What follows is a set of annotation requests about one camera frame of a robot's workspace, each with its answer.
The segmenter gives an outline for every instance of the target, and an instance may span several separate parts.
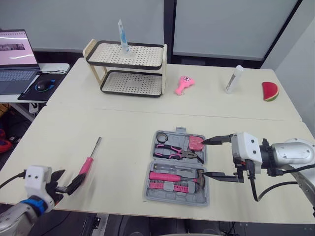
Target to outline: desk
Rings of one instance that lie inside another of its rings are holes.
[[[39,67],[40,67],[40,70],[43,72],[56,71],[56,70],[68,71],[70,69],[70,66],[67,63],[43,63],[43,64],[39,64]],[[39,75],[37,75],[32,80],[30,85],[38,78],[38,76]],[[19,103],[44,103],[46,101],[18,100],[19,96],[20,94],[0,95],[0,103],[9,103],[13,108],[15,108],[18,112],[20,112],[25,118],[29,119],[30,121],[33,121],[34,120],[33,115],[30,114],[28,110],[26,110]]]
[[[235,92],[229,95],[223,91],[223,88],[228,83],[233,70],[234,68],[227,67],[168,64],[165,94],[160,98],[147,98],[101,92],[85,59],[80,58],[47,105],[208,117],[301,121],[300,115],[272,70],[247,69]],[[191,76],[196,84],[185,89],[185,95],[177,96],[174,90],[181,75]],[[275,101],[263,101],[261,86],[263,81],[274,82],[279,86],[280,93]]]
[[[314,223],[312,205],[297,185],[276,188],[257,203],[249,181],[219,182],[207,179],[210,204],[195,207],[148,201],[143,197],[153,135],[157,130],[186,127],[188,133],[209,138],[247,131],[272,143],[298,137],[314,142],[300,121],[217,118],[145,112],[77,109],[46,106],[31,124],[0,172],[0,182],[20,173],[29,165],[66,169],[59,181],[68,184],[75,177],[98,136],[103,140],[85,183],[56,206],[57,209],[131,214],[200,220],[261,223]],[[235,171],[230,144],[208,146],[208,171]],[[269,177],[263,170],[256,176],[258,193],[291,175]],[[26,197],[24,180],[19,179],[0,191],[0,202],[17,203]]]

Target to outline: beige rack handle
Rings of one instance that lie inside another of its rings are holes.
[[[94,46],[96,45],[96,43],[97,43],[97,41],[96,41],[95,39],[92,39],[92,40],[88,43],[88,45],[85,47],[85,49],[83,49],[83,52],[82,52],[82,53],[83,53],[83,56],[84,56],[85,59],[87,58],[88,54],[92,51],[92,49],[94,48]],[[103,67],[103,70],[104,70],[104,75],[102,76],[102,78],[100,78],[100,76],[98,75],[98,73],[97,73],[97,71],[96,71],[96,69],[95,69],[95,66],[90,65],[90,64],[88,64],[88,65],[89,65],[90,70],[91,70],[92,73],[94,74],[94,76],[95,76],[97,82],[99,83],[99,85],[101,85],[102,82],[103,82],[103,80],[104,80],[104,78],[105,78],[105,76],[106,76],[106,74],[107,74],[107,69],[106,69],[106,67],[105,67],[105,66],[102,66],[102,67]]]

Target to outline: wall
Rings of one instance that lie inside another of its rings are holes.
[[[175,55],[263,60],[297,0],[178,0]]]
[[[275,71],[313,136],[315,136],[314,21],[314,0],[303,0],[262,66],[263,69]]]
[[[297,111],[315,136],[315,19],[275,73]]]
[[[0,28],[25,29],[32,47],[79,51],[96,40],[163,44],[163,0],[0,0]]]

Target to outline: toy watermelon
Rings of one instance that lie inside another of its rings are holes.
[[[262,82],[262,91],[266,102],[275,100],[279,94],[278,86],[272,82]]]

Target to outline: white bottle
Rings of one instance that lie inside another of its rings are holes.
[[[234,70],[234,72],[233,72],[233,74],[231,76],[230,81],[228,82],[227,86],[225,87],[225,92],[227,94],[231,94],[232,93],[232,91],[234,90],[234,88],[237,85],[238,80],[242,76],[243,71],[244,71],[244,68],[241,65],[238,65],[235,68],[235,70]]]

